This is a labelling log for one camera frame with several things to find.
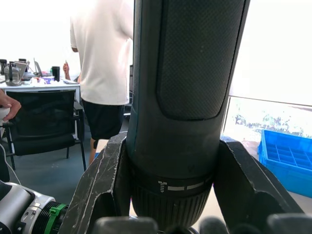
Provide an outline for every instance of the black shorts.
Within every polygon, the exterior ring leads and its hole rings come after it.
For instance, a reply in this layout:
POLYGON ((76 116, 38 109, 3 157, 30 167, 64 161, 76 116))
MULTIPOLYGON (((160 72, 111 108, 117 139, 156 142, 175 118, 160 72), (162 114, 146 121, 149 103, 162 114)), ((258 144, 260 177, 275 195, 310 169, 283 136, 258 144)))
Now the black shorts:
POLYGON ((124 106, 100 105, 82 100, 90 126, 94 149, 98 140, 110 139, 120 132, 123 122, 124 106))

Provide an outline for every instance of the printed symbol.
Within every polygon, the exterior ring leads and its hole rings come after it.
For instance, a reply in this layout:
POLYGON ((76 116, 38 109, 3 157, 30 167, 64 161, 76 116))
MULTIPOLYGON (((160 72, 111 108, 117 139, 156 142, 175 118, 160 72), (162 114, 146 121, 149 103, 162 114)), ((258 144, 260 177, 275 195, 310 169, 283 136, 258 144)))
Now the printed symbol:
POLYGON ((165 191, 165 185, 167 185, 167 182, 158 181, 160 184, 160 191, 163 193, 165 191))

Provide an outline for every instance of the blue plastic crate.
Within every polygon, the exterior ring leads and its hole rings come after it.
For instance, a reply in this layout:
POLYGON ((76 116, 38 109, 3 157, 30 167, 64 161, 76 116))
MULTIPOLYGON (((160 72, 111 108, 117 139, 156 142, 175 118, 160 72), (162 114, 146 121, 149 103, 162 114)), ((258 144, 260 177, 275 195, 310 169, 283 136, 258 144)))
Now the blue plastic crate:
POLYGON ((312 139, 262 130, 258 154, 288 191, 312 198, 312 139))

